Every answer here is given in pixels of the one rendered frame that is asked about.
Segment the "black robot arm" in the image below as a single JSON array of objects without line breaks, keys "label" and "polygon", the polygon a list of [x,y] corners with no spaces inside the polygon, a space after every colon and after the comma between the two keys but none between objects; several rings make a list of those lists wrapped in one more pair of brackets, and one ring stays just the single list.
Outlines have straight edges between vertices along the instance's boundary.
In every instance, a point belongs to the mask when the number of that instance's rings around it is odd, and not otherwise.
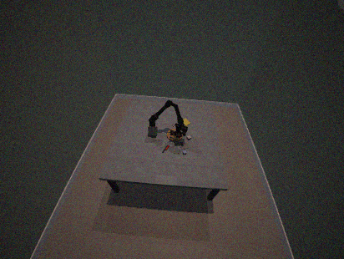
[{"label": "black robot arm", "polygon": [[[187,132],[188,130],[188,127],[187,126],[184,126],[184,121],[180,115],[180,111],[179,111],[179,108],[178,108],[178,105],[177,104],[174,104],[171,100],[167,100],[165,105],[156,113],[156,114],[153,114],[150,119],[149,119],[149,126],[150,127],[155,127],[155,121],[159,118],[159,115],[161,113],[163,113],[168,107],[170,106],[173,106],[175,107],[175,112],[177,114],[177,121],[178,121],[178,124],[176,123],[175,126],[176,126],[176,130],[181,130],[183,132]],[[177,138],[180,138],[182,137],[182,134],[181,134],[181,131],[180,132],[176,132],[176,137]]]}]

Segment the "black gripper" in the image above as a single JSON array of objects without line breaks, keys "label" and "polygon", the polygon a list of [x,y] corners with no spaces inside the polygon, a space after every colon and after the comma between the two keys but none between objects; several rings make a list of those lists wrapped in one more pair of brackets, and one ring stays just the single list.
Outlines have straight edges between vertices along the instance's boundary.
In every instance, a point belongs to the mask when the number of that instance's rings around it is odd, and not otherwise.
[{"label": "black gripper", "polygon": [[[180,130],[176,130],[176,131],[171,130],[171,131],[170,131],[170,135],[173,135],[173,134],[176,135],[176,132],[180,132]],[[186,133],[183,132],[183,131],[181,132],[181,134],[183,134],[183,136],[186,136]]]}]

